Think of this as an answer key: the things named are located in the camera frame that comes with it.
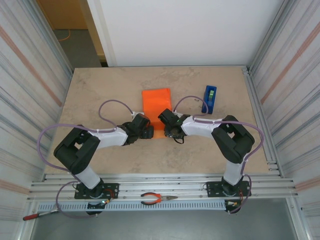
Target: red handle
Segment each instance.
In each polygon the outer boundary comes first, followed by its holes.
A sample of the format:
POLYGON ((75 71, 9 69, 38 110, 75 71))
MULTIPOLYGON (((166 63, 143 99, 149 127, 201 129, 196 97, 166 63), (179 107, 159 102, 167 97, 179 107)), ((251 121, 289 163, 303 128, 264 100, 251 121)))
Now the red handle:
POLYGON ((155 196, 157 198, 161 198, 161 194, 159 193, 154 193, 154 192, 146 192, 144 194, 141 194, 141 197, 144 197, 144 196, 155 196))
POLYGON ((158 204, 158 203, 161 203, 161 198, 158 198, 157 200, 155 201, 142 201, 141 203, 143 205, 154 205, 154 204, 158 204))
POLYGON ((27 220, 31 220, 31 219, 36 219, 39 217, 39 213, 36 213, 36 214, 32 214, 32 215, 29 215, 29 216, 25 216, 23 218, 23 221, 27 221, 27 220))

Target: white wall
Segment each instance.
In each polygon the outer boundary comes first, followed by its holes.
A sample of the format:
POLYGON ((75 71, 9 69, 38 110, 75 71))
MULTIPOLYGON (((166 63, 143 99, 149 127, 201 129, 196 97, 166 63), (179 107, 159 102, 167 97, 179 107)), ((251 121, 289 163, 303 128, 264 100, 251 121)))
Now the white wall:
POLYGON ((283 0, 88 0, 109 66, 246 65, 283 0))

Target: metal rail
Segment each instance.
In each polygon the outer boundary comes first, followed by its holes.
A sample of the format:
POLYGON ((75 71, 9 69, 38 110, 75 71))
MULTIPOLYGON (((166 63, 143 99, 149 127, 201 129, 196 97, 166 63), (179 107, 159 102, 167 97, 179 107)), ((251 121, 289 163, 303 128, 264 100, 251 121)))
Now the metal rail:
MULTIPOLYGON (((103 174, 105 183, 119 183, 118 199, 114 201, 140 201, 145 192, 157 192, 174 195, 180 200, 237 199, 237 197, 207 197, 204 184, 220 181, 221 174, 103 174)), ((298 196, 291 178, 281 178, 274 174, 252 174, 253 199, 295 198, 298 196)), ((44 182, 34 182, 28 196, 28 202, 53 202, 63 184, 73 179, 70 174, 47 174, 44 182)), ((60 202, 74 202, 75 190, 66 186, 59 196, 60 202)))

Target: orange cable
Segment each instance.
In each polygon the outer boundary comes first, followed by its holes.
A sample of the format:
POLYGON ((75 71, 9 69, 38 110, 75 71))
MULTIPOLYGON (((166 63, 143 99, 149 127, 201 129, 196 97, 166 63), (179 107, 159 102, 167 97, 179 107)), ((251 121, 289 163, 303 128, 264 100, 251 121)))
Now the orange cable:
POLYGON ((59 42, 62 42, 62 41, 64 41, 64 40, 67 40, 68 38, 70 38, 70 36, 71 36, 70 29, 68 29, 68 31, 69 31, 69 35, 68 35, 66 38, 58 39, 59 42))

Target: beige countertop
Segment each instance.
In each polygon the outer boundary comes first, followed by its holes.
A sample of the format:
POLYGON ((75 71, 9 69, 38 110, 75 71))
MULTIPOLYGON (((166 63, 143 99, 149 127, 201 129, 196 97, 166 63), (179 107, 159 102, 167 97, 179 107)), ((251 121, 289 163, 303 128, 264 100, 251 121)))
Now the beige countertop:
MULTIPOLYGON (((142 112, 142 90, 170 88, 172 107, 184 96, 203 97, 206 85, 217 87, 213 114, 207 119, 235 116, 239 121, 256 125, 245 79, 240 67, 110 67, 76 68, 71 81, 60 123, 82 124, 87 128, 106 129, 111 125, 101 120, 98 108, 102 102, 117 99, 135 112, 142 112)), ((184 100, 177 111, 201 113, 202 103, 184 100)), ((131 121, 129 111, 119 103, 107 103, 101 114, 116 124, 131 121)), ((53 156, 54 148, 69 133, 68 127, 56 131, 48 161, 62 166, 53 156)), ((249 132, 260 141, 253 129, 249 132)), ((223 173, 226 159, 215 141, 201 136, 187 136, 184 144, 170 138, 139 139, 127 146, 98 149, 90 165, 100 174, 108 173, 223 173)), ((46 173, 63 171, 48 167, 46 173)), ((247 173, 266 173, 268 165, 263 149, 246 165, 247 173)))

